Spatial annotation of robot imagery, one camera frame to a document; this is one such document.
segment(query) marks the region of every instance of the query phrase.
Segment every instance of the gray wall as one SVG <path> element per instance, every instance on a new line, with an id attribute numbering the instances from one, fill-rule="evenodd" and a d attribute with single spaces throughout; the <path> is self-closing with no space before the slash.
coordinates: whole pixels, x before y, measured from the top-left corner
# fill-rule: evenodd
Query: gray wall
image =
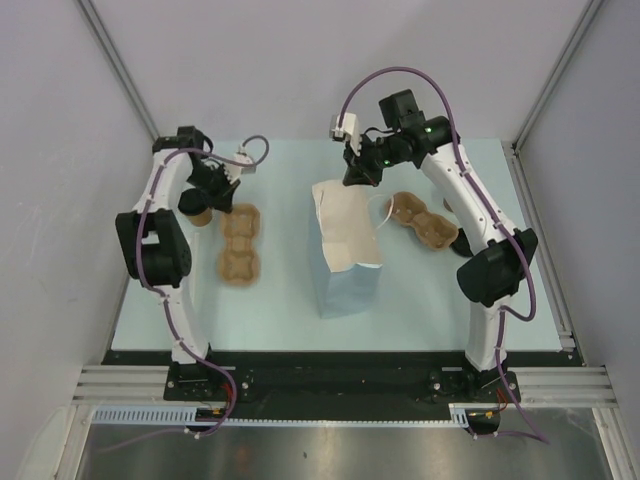
<path id="1" fill-rule="evenodd" d="M 0 18 L 0 477 L 105 342 L 149 139 L 71 1 Z"/>
<path id="2" fill-rule="evenodd" d="M 96 0 L 158 127 L 195 123 L 220 140 L 327 136 L 364 76 L 409 65 L 444 88 L 466 137 L 512 139 L 587 0 Z M 377 79 L 357 96 L 364 125 L 377 102 L 413 88 Z"/>
<path id="3" fill-rule="evenodd" d="M 640 447 L 640 3 L 610 0 L 531 137 L 524 168 L 591 364 Z"/>

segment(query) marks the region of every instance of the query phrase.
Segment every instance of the white wall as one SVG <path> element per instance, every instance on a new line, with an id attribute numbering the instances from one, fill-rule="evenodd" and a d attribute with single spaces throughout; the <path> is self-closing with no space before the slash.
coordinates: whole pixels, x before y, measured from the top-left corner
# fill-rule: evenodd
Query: white wall
<path id="1" fill-rule="evenodd" d="M 443 86 L 461 134 L 512 140 L 586 3 L 96 1 L 162 133 L 195 123 L 218 139 L 325 138 L 361 78 L 404 64 Z M 404 74 L 377 80 L 355 111 L 382 124 L 378 100 L 408 87 L 441 111 Z"/>
<path id="2" fill-rule="evenodd" d="M 0 477 L 10 479 L 105 341 L 124 274 L 115 215 L 151 161 L 73 2 L 4 2 L 0 25 Z"/>
<path id="3" fill-rule="evenodd" d="M 640 3 L 611 0 L 523 149 L 578 339 L 640 448 Z"/>

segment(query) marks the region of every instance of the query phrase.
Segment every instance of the black lid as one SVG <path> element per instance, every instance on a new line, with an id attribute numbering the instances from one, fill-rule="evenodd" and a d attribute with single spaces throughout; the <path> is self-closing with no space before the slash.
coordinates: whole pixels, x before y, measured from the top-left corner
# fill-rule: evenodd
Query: black lid
<path id="1" fill-rule="evenodd" d="M 193 217 L 194 215 L 200 215 L 207 208 L 207 204 L 204 201 L 204 197 L 200 190 L 197 188 L 190 188 L 185 190 L 180 195 L 180 202 L 178 203 L 178 210 L 183 215 Z"/>

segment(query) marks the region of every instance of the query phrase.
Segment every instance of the metallic floor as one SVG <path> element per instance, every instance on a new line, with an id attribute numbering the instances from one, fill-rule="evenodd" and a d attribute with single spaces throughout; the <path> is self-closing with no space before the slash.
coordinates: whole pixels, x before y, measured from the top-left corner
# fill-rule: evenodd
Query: metallic floor
<path id="1" fill-rule="evenodd" d="M 501 429 L 523 429 L 516 411 Z M 537 410 L 552 446 L 520 438 L 473 441 L 461 429 L 228 427 L 193 440 L 170 433 L 99 453 L 157 427 L 91 428 L 80 480 L 608 480 L 591 410 Z"/>

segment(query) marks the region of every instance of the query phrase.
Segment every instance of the white tabletop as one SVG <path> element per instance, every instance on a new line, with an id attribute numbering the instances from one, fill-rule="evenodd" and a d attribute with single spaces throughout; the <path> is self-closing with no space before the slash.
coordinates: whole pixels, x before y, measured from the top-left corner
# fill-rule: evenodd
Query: white tabletop
<path id="1" fill-rule="evenodd" d="M 260 146 L 256 142 L 256 153 Z M 525 226 L 513 182 L 497 139 L 463 141 L 471 162 L 502 210 Z M 220 142 L 230 153 L 236 144 Z M 255 241 L 262 271 L 248 288 L 221 282 L 216 258 L 224 240 L 218 222 L 196 229 L 176 213 L 185 236 L 194 242 L 192 285 L 204 334 L 214 350 L 248 351 L 443 351 L 464 350 L 469 302 L 457 285 L 456 270 L 466 261 L 451 250 L 433 252 L 413 232 L 389 221 L 378 231 L 384 256 L 378 297 L 369 311 L 336 319 L 318 315 L 307 256 L 311 185 L 342 178 L 341 145 L 323 141 L 273 141 L 271 154 L 255 175 L 242 178 L 235 202 L 253 203 L 262 214 Z M 387 169 L 370 195 L 410 191 L 429 210 L 458 224 L 442 206 L 442 195 L 423 174 L 405 164 Z M 385 198 L 370 209 L 383 219 Z M 538 314 L 528 324 L 510 318 L 506 347 L 520 351 L 558 351 L 560 341 L 536 262 L 532 265 Z M 529 309 L 523 282 L 513 305 Z M 129 282 L 113 350 L 169 350 L 172 341 L 163 311 L 139 282 Z"/>

